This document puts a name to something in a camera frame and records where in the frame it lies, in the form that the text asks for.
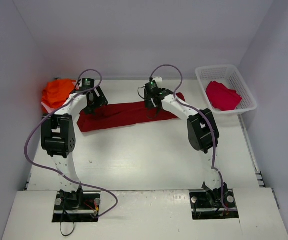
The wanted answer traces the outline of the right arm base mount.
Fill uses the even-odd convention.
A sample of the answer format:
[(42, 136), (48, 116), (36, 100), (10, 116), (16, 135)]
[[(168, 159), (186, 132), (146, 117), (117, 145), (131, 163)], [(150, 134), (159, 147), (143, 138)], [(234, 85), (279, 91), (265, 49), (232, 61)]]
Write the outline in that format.
[(221, 190), (221, 187), (211, 190), (204, 184), (202, 190), (189, 191), (193, 220), (239, 218), (233, 190), (229, 189), (226, 183), (223, 184), (223, 196)]

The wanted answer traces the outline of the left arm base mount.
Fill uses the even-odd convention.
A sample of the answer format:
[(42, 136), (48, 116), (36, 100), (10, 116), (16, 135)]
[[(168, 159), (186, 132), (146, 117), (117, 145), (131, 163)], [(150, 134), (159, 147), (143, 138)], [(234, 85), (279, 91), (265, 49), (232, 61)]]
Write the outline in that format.
[(67, 238), (74, 233), (78, 223), (97, 223), (100, 205), (99, 192), (60, 190), (54, 201), (52, 222), (59, 224), (60, 234)]

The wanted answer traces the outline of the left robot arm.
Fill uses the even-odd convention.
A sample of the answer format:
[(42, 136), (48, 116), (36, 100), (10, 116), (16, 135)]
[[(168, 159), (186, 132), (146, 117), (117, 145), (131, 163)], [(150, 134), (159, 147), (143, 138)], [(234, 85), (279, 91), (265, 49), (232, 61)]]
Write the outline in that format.
[(69, 193), (65, 202), (73, 210), (84, 204), (83, 195), (77, 193), (82, 186), (73, 159), (77, 144), (74, 120), (80, 113), (94, 115), (97, 109), (107, 104), (102, 89), (95, 88), (95, 80), (83, 78), (81, 86), (69, 94), (61, 109), (50, 117), (42, 117), (45, 122), (41, 125), (41, 147), (55, 163), (60, 176), (60, 190)]

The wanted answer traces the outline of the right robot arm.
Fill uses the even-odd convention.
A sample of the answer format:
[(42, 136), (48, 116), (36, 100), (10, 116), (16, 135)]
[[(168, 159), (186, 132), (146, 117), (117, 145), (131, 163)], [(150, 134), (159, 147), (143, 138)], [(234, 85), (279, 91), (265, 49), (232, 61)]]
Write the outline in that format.
[(201, 159), (202, 188), (207, 191), (205, 200), (209, 205), (217, 206), (224, 196), (218, 189), (221, 187), (221, 180), (215, 167), (215, 157), (220, 134), (212, 111), (208, 108), (193, 108), (169, 89), (161, 88), (155, 79), (144, 85), (143, 99), (146, 108), (164, 110), (186, 122), (188, 141), (199, 152)]

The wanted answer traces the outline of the dark red t shirt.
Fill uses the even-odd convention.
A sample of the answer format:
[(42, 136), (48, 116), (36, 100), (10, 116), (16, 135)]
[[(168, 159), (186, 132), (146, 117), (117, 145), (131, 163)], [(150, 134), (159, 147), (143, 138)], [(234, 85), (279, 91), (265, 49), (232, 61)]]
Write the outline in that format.
[(95, 114), (85, 114), (81, 111), (77, 126), (82, 133), (87, 133), (176, 118), (174, 114), (165, 110), (148, 109), (143, 101), (138, 101), (108, 104), (97, 108)]

